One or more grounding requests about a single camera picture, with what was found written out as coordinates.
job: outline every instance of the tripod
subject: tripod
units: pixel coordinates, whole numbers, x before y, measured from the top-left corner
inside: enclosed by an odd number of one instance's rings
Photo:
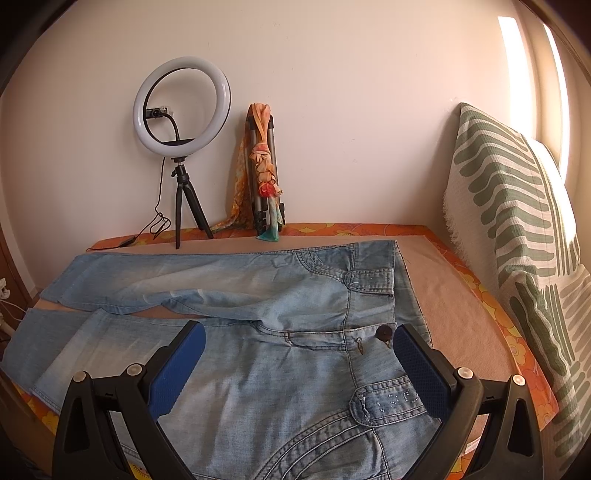
[[[201,209],[201,205],[199,204],[199,200],[197,199],[197,194],[195,193],[195,189],[191,184],[191,180],[189,179],[189,174],[184,167],[184,159],[187,157],[179,157],[173,158],[172,160],[177,164],[174,168],[174,171],[171,177],[177,177],[177,196],[176,196],[176,203],[174,208],[174,239],[177,250],[181,246],[181,211],[183,208],[183,192],[185,197],[187,198],[187,203],[189,204],[189,208],[195,217],[195,221],[197,222],[197,226],[200,230],[205,230],[207,237],[212,239],[213,233],[212,230],[209,228],[207,224],[207,219],[205,218],[205,214]]]

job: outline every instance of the striped pillowcase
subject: striped pillowcase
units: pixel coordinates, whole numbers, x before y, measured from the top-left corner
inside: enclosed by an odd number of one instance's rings
[[[591,277],[548,149],[461,105],[444,209],[463,259],[512,317],[552,386],[561,469],[591,431]]]

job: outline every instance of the floral pattern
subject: floral pattern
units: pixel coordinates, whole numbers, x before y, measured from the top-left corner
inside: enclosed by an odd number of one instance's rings
[[[497,300],[484,288],[474,273],[451,251],[441,240],[426,226],[422,225],[389,225],[379,223],[291,223],[285,225],[281,232],[282,235],[289,236],[362,236],[362,235],[381,235],[381,236],[404,236],[404,235],[422,235],[425,236],[445,257],[445,259],[458,271],[465,280],[467,287],[482,302],[483,307],[496,322],[501,330],[507,346],[511,350],[515,359],[515,364],[527,380],[530,388],[532,400],[535,405],[535,411],[540,430],[552,421],[558,413],[558,403],[550,389],[548,381],[544,377],[538,362],[525,340],[519,334],[519,331],[513,324],[513,321],[505,313]],[[254,230],[227,229],[215,233],[215,238],[232,238],[256,236]],[[93,248],[116,247],[126,236],[101,240],[93,245]],[[204,240],[205,234],[198,229],[182,229],[181,239],[185,240]],[[149,233],[142,234],[136,245],[160,244],[174,241],[174,232],[163,232],[158,238],[152,238]],[[57,428],[58,416],[52,412],[41,400],[35,396],[27,394],[15,385],[23,400],[29,405],[35,415],[55,434]],[[458,458],[447,480],[459,480],[467,470],[474,452]],[[132,472],[138,480],[148,480],[150,476],[145,470],[131,465]]]

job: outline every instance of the bed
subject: bed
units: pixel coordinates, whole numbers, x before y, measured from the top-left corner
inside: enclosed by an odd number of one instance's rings
[[[523,375],[530,387],[540,429],[558,413],[554,394],[518,329],[474,273],[428,228],[415,225],[300,223],[285,226],[277,244],[261,242],[254,235],[254,231],[228,229],[218,232],[214,241],[202,241],[202,232],[185,229],[179,251],[175,251],[172,244],[174,232],[164,232],[157,239],[149,234],[143,235],[125,251],[142,254],[237,253],[395,238],[407,263],[434,348],[440,349],[454,366],[470,366],[481,378],[505,381],[514,373]],[[102,240],[92,248],[114,247],[122,239]],[[44,300],[40,300],[35,308],[68,310]],[[162,317],[164,314],[172,318],[178,315],[163,307],[152,310],[142,312],[142,316]],[[37,397],[15,386],[34,414],[55,434],[58,416]],[[479,418],[466,453],[458,458],[450,479],[463,476],[483,425],[484,419]],[[132,465],[132,471],[139,479],[149,478],[138,466]]]

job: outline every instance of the tripod leg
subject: tripod leg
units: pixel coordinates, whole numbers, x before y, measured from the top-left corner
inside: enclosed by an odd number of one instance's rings
[[[199,204],[199,200],[197,199],[195,189],[193,188],[193,185],[190,181],[183,185],[183,190],[185,192],[185,196],[187,197],[187,203],[189,204],[191,212],[193,212],[193,216],[197,222],[197,226],[199,229],[205,230],[207,238],[213,238],[213,233],[207,224],[207,219],[205,218],[205,214],[203,213],[201,205]]]
[[[183,208],[183,186],[177,186],[177,196],[174,207],[174,241],[176,249],[181,246],[181,212]]]

